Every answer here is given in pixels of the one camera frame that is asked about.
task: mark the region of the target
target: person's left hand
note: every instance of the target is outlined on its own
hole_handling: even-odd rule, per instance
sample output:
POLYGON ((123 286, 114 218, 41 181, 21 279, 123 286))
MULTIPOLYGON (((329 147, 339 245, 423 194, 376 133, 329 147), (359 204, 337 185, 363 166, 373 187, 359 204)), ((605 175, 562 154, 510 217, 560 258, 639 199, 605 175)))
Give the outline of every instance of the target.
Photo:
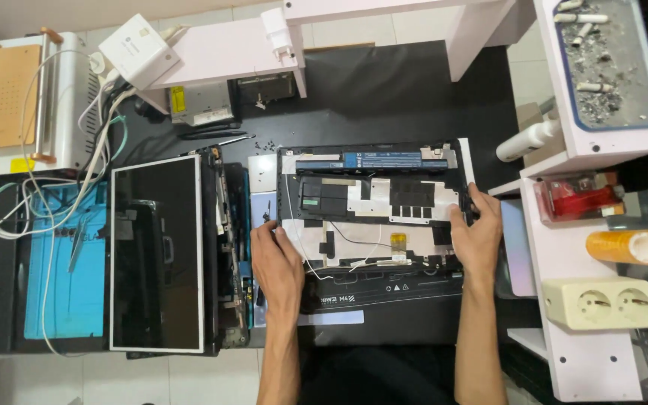
POLYGON ((267 302, 266 323, 295 327, 304 288, 302 257, 276 221, 252 229, 251 265, 267 302))

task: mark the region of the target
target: white bottle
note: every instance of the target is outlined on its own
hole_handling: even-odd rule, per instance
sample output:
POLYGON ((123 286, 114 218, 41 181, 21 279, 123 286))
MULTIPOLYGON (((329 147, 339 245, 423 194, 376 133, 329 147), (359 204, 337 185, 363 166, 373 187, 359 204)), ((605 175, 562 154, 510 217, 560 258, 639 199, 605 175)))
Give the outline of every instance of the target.
POLYGON ((501 161, 515 161, 527 153, 534 152, 551 141, 562 130, 559 120, 533 124, 526 130, 502 142, 497 147, 497 157, 501 161))

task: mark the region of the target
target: hand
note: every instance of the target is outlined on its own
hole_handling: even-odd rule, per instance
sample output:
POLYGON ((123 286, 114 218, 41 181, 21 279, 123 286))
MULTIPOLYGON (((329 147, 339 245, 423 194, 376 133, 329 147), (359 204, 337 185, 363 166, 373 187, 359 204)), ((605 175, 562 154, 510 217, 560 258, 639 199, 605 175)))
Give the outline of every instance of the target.
POLYGON ((304 288, 302 257, 276 221, 252 229, 251 264, 267 302, 266 323, 296 327, 304 288))
POLYGON ((501 205, 498 199, 479 191, 474 183, 469 183, 469 195, 480 211, 480 218, 467 226, 459 207, 450 205, 451 243, 467 279, 492 288, 502 237, 501 205))

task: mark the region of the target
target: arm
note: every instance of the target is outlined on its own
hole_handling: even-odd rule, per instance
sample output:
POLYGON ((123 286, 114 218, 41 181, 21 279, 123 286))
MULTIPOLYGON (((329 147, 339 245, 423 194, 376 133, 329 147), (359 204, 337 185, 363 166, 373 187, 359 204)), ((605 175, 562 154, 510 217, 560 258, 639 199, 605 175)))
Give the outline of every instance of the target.
POLYGON ((270 220, 251 232, 252 267, 267 299, 266 344, 257 405, 294 405, 300 388, 299 317, 304 268, 283 228, 270 220))
POLYGON ((499 364, 494 309, 494 271, 502 235, 499 200, 469 184, 469 194, 480 211, 471 227, 462 211, 450 208, 451 239, 464 268, 462 312, 456 337, 454 397, 461 405, 506 405, 499 364))

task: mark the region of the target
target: black work surface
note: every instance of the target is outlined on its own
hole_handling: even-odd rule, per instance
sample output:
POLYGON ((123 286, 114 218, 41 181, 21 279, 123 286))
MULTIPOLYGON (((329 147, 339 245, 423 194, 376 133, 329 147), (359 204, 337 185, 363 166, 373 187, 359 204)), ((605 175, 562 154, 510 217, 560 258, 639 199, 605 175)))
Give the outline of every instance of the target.
MULTIPOLYGON (((518 178, 520 163, 503 163, 495 155, 497 145, 518 132, 504 47, 481 51, 455 84, 443 41, 307 55, 306 80, 306 99, 271 102, 266 110, 242 108, 242 130, 256 138, 223 146, 225 162, 246 166, 248 156, 273 153, 255 148, 255 141, 263 148, 270 141, 316 146, 468 138, 481 189, 518 178)), ((180 141, 175 135, 190 127, 147 124, 134 115, 131 102, 121 112, 129 141, 118 166, 216 143, 180 141)), ((456 341, 460 304, 454 297, 366 307, 364 324, 300 328, 300 339, 316 345, 450 344, 456 341)), ((506 336, 506 328, 541 326, 535 300, 497 300, 497 315, 499 336, 506 336)), ((252 329, 252 347, 264 345, 264 333, 252 329)))

